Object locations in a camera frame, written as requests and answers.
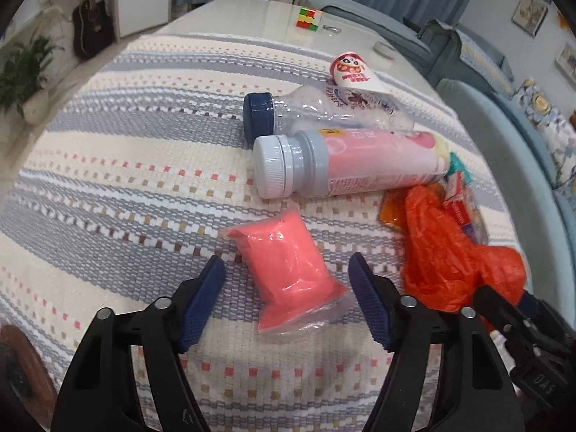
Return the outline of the orange plastic bag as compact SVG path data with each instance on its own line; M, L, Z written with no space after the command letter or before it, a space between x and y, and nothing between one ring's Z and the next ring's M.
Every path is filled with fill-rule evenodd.
M517 250L473 243L425 186L409 189L405 212L406 293L449 313L472 305L474 292L484 285L513 305L520 302L527 274Z

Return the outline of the pink bottle grey cap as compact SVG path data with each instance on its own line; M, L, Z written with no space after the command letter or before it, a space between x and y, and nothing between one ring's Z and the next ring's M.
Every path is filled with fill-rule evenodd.
M435 183L449 169L450 151L428 132L320 129L260 136L253 165L264 199L331 197Z

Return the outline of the pink foam packet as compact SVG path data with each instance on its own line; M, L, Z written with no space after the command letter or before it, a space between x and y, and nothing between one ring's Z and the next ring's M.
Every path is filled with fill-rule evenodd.
M350 289L330 273L297 211L233 227L226 236L263 301L258 332L264 336L292 337L351 310Z

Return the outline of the round glass ashtray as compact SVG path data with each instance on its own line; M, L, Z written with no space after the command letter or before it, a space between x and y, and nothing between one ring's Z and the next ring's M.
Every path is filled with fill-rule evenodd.
M373 46L373 50L385 59L395 60L397 56L397 50L393 46L382 41L377 41Z

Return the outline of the clear bottle blue cap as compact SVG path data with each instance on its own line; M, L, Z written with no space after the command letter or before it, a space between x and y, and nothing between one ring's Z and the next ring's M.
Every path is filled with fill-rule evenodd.
M391 95L330 85L302 86L287 95L250 93L244 97L243 129L248 143L260 136L291 136L322 128L411 131L414 119Z

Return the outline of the small metal key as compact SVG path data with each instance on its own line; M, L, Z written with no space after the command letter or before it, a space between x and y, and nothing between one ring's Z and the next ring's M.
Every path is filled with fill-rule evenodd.
M340 29L340 27L327 26L326 24L324 24L324 26L322 26L322 30L324 32L327 32L331 36L339 35L342 32L342 29Z

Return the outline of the green potted plant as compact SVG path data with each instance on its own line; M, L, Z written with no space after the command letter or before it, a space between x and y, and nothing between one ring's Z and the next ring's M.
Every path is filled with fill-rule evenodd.
M46 35L32 34L27 43L15 42L1 69L1 110L15 111L30 126L48 115L50 96L46 70L60 46Z

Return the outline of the orange snack wrapper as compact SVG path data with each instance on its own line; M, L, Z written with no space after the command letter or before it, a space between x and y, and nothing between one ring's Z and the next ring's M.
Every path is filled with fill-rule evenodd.
M436 193L442 208L473 243L486 245L488 233L471 184L472 181L463 171L456 171L438 183L430 183L428 188ZM384 195L378 215L381 224L395 230L406 230L405 199L408 191L408 188L401 188Z

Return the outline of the colourful puzzle cube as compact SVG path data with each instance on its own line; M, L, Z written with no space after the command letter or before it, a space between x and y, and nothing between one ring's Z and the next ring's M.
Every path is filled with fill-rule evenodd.
M322 11L301 7L297 13L295 26L297 28L317 32L320 27L322 16Z

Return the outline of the red white paper cup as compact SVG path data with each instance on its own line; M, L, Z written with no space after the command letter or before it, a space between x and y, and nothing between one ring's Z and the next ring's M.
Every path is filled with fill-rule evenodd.
M330 75L337 87L391 95L391 89L368 67L357 53L341 54L330 65Z

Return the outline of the floral long cushion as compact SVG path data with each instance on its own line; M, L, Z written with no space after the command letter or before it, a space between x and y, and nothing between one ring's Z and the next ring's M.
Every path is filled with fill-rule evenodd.
M544 139L557 172L555 183L558 186L568 183L575 175L575 130L572 124L533 79L526 79L520 85L512 101Z

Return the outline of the blue chaise ottoman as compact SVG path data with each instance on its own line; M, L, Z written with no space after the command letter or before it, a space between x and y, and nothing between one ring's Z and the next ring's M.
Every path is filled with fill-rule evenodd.
M402 22L352 0L300 0L299 4L374 30L388 40L423 75L429 71L432 50L420 40L416 31Z

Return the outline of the teal small wrapper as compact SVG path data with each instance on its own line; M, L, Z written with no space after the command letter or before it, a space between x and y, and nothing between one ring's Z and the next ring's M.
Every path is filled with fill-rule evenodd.
M470 185L473 182L472 176L469 174L469 171L466 168L466 166L464 165L464 163L462 162L462 160L459 158L459 156L456 153L451 152L450 153L450 164L449 164L449 168L447 171L447 175L452 176L458 172L463 174L464 181L465 181L466 185Z

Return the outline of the white coffee table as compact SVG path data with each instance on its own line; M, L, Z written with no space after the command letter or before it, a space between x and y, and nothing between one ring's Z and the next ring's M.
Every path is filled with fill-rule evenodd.
M385 59L374 52L377 41L384 40L377 32L324 13L317 32L295 26L298 6L269 0L213 0L159 29L162 34L223 33L248 36L286 43L323 52L331 57L346 52L355 52L368 66L387 73L404 84L427 96L434 96L435 89L425 77L402 55L395 60ZM339 35L331 36L322 26L342 29Z

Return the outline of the blue fabric sofa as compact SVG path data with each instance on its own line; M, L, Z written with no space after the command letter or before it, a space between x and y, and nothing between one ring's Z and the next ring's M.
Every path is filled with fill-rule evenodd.
M422 68L486 160L512 216L536 297L575 321L575 211L533 123L530 99L513 84L506 55L457 23L431 19L418 34Z

